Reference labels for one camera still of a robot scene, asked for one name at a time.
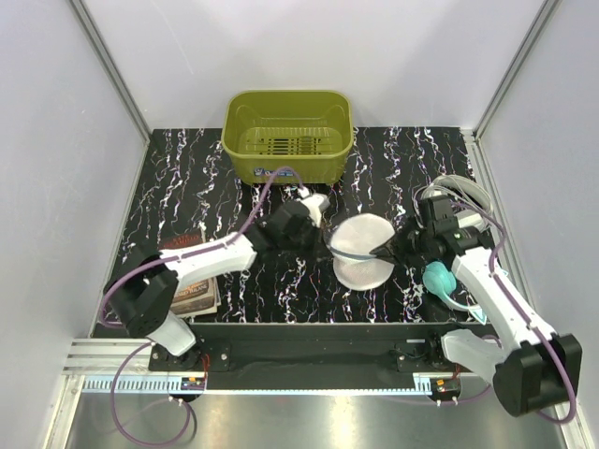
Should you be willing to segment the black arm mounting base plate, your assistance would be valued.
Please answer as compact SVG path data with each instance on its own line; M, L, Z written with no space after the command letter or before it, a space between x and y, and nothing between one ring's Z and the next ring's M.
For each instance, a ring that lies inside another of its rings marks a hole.
M195 324L196 345L175 357L156 346L151 371L207 371L210 393L423 395L450 378L441 324Z

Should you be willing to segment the white mesh laundry bag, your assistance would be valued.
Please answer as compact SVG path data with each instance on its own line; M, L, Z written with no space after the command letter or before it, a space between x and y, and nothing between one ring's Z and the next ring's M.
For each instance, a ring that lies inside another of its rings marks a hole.
M344 220L332 233L329 250L337 280L354 291L379 287L391 276L392 263L376 258L371 251L395 234L383 217L362 213Z

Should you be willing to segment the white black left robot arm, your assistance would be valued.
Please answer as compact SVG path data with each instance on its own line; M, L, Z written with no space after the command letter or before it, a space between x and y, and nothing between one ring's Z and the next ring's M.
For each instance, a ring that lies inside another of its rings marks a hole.
M309 252L321 234L329 199L313 194L291 200L275 212L250 218L237 232L213 242L177 250L135 249L128 266L109 281L103 302L110 305L127 335L163 347L183 370L201 361L202 348L190 326L171 310L180 292L198 283L249 269L259 258Z

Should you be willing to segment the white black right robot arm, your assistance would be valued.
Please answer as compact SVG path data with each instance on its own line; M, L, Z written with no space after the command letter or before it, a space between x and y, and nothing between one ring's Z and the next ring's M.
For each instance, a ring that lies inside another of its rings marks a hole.
M454 205L448 196L420 200L418 216L369 254L394 265L419 264L442 278L453 276L490 319L497 343L464 328L449 331L425 347L431 368L457 364L468 369L492 386L514 417L568 403L561 421L569 423L577 412L580 343L572 334L558 334L532 309L499 269L497 246Z

